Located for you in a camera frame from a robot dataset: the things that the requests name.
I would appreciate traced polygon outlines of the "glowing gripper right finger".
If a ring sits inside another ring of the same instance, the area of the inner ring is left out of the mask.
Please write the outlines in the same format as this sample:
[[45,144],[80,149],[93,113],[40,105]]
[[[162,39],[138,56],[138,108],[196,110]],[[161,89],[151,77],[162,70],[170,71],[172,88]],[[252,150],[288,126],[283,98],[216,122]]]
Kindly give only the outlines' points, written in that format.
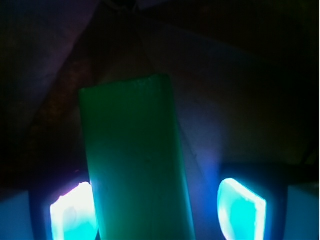
[[267,201],[233,178],[221,181],[217,193],[220,229],[227,240],[263,240]]

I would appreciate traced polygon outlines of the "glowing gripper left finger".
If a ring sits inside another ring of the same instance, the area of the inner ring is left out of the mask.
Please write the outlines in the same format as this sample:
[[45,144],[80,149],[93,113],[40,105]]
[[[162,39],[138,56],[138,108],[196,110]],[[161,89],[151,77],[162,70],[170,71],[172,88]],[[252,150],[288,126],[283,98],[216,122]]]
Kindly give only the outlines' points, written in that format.
[[81,182],[50,205],[54,240],[94,240],[98,234],[93,189]]

